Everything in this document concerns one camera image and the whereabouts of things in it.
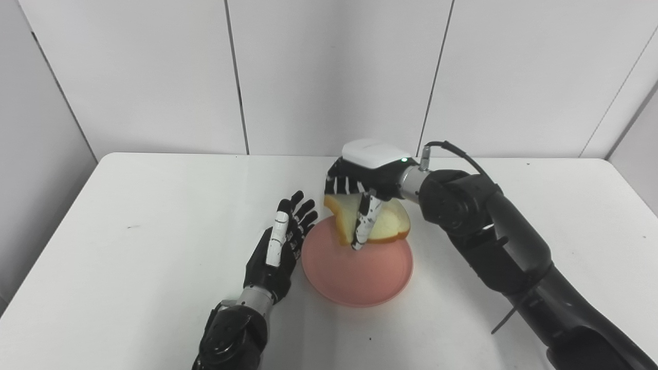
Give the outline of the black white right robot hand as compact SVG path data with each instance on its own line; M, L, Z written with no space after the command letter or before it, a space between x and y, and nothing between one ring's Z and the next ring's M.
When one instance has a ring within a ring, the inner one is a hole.
M374 139L346 143L326 174L326 195L359 195L352 237L353 250L361 250L374 230L385 203L401 199L401 178L417 162L410 154Z

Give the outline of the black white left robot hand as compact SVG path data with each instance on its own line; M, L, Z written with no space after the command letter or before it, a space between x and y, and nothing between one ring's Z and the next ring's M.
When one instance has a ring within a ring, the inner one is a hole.
M259 287L277 304L289 293L304 241L319 213L303 191L280 200L271 227L263 232L245 267L244 288Z

